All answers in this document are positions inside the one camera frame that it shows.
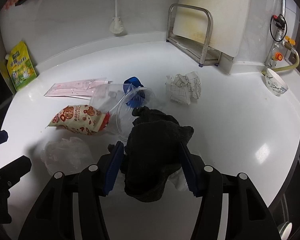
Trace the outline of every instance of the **metal rack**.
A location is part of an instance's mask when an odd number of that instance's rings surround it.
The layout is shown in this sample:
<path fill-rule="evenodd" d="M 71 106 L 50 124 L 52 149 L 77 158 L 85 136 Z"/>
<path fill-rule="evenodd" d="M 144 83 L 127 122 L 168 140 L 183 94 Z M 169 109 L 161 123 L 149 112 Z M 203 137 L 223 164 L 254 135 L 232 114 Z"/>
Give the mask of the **metal rack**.
<path fill-rule="evenodd" d="M 171 22 L 172 22 L 172 12 L 175 7 L 183 7 L 183 8 L 198 10 L 206 14 L 208 18 L 208 25 L 207 25 L 206 37 L 204 39 L 204 44 L 173 34 L 173 26 L 171 26 Z M 212 47 L 209 47 L 212 29 L 213 29 L 213 18 L 211 13 L 207 9 L 186 5 L 186 4 L 178 4 L 178 3 L 174 3 L 170 6 L 169 14 L 168 14 L 166 41 L 172 43 L 178 49 L 182 50 L 184 53 L 186 53 L 188 56 L 190 56 L 192 59 L 198 62 L 199 67 L 218 64 L 221 59 L 222 52 Z"/>

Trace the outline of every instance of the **black cloth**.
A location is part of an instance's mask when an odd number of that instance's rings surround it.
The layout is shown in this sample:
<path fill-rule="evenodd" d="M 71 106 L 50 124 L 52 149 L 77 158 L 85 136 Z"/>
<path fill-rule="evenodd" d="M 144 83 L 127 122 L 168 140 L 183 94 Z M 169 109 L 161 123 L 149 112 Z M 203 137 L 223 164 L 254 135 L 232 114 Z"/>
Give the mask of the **black cloth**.
<path fill-rule="evenodd" d="M 142 202 L 162 197 L 168 176 L 181 168 L 178 143 L 188 143 L 191 126 L 181 127 L 171 115 L 148 107 L 134 109 L 134 127 L 129 135 L 121 172 L 125 192 Z"/>

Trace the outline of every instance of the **white bowl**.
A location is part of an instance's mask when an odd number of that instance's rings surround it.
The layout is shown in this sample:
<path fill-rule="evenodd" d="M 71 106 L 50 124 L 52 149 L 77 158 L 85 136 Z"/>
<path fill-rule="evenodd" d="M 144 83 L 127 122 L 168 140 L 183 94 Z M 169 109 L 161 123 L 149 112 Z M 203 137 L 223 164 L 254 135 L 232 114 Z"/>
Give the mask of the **white bowl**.
<path fill-rule="evenodd" d="M 284 94 L 289 89 L 283 79 L 270 68 L 266 71 L 266 86 L 276 96 Z"/>

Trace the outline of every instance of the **kitchen counter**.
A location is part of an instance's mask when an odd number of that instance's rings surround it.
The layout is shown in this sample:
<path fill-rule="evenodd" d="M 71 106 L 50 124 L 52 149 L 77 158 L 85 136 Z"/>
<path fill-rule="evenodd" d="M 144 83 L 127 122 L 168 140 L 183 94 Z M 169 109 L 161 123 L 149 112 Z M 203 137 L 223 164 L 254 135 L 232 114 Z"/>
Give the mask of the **kitchen counter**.
<path fill-rule="evenodd" d="M 201 98 L 189 106 L 168 101 L 166 75 L 191 71 L 197 71 L 201 78 Z M 22 155 L 28 156 L 33 166 L 10 190 L 12 223 L 5 228 L 12 239 L 17 239 L 28 212 L 50 179 L 40 159 L 45 144 L 77 136 L 46 126 L 65 106 L 88 103 L 84 99 L 43 95 L 54 83 L 102 77 L 123 83 L 131 76 L 137 76 L 154 91 L 166 114 L 173 115 L 182 126 L 194 127 L 188 144 L 191 153 L 200 155 L 205 164 L 221 173 L 247 173 L 265 203 L 272 202 L 288 174 L 300 138 L 300 109 L 294 104 L 292 92 L 274 96 L 260 73 L 226 75 L 215 66 L 199 68 L 169 43 L 132 44 L 57 65 L 41 73 L 13 98 L 2 125 L 9 139 L 0 145 L 0 168 Z M 104 131 L 78 137 L 89 145 L 95 162 L 107 153 L 109 143 L 119 140 Z M 162 199 L 142 203 L 127 196 L 123 187 L 119 176 L 114 190 L 100 200 L 111 240 L 190 239 L 200 198 L 194 198 L 189 191 L 179 192 L 167 182 Z M 226 213 L 223 209 L 219 239 L 224 238 Z"/>

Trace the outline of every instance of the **metal bolt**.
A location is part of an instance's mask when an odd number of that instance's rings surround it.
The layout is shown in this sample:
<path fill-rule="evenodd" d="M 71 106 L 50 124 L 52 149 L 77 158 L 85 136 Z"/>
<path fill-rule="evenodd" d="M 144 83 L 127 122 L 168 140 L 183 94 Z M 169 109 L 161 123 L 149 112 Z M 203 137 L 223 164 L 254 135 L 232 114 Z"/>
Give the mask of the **metal bolt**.
<path fill-rule="evenodd" d="M 240 177 L 240 179 L 247 179 L 248 178 L 247 174 L 245 174 L 245 173 L 240 173 L 239 177 Z"/>
<path fill-rule="evenodd" d="M 91 165 L 89 166 L 89 171 L 96 171 L 98 169 L 97 165 Z"/>
<path fill-rule="evenodd" d="M 212 172 L 213 171 L 213 168 L 211 166 L 205 166 L 203 168 L 206 172 Z"/>
<path fill-rule="evenodd" d="M 60 171 L 56 172 L 56 173 L 54 174 L 54 177 L 55 177 L 56 179 L 60 179 L 60 178 L 62 177 L 62 172 L 60 172 Z"/>

